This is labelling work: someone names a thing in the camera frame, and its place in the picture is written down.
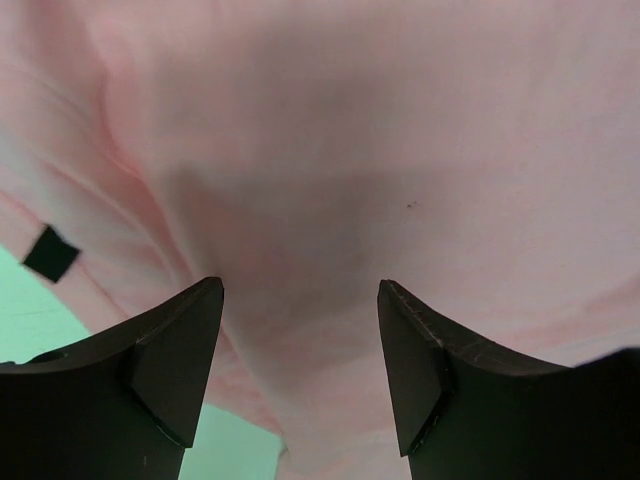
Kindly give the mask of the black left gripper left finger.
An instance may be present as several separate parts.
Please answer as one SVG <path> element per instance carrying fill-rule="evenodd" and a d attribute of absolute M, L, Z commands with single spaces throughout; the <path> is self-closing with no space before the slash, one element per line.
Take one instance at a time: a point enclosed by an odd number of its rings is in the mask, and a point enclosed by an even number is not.
<path fill-rule="evenodd" d="M 175 479 L 221 323 L 222 282 L 24 364 L 1 367 L 5 479 Z"/>

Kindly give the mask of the light pink t-shirt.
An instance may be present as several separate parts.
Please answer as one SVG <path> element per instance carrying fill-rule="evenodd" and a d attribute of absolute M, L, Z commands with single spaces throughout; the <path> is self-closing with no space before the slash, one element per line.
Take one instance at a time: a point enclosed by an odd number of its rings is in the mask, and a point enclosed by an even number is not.
<path fill-rule="evenodd" d="M 225 286 L 206 393 L 280 479 L 405 479 L 379 282 L 579 364 L 639 342 L 635 1 L 5 1 L 1 242 L 98 330 Z"/>

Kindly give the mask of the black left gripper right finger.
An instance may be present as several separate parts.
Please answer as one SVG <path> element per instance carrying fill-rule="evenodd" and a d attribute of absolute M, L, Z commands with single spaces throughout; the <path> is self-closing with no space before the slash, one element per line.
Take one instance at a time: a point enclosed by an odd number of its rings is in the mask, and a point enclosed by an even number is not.
<path fill-rule="evenodd" d="M 415 479 L 635 479 L 639 352 L 576 367 L 526 356 L 428 307 L 377 296 L 399 450 Z"/>

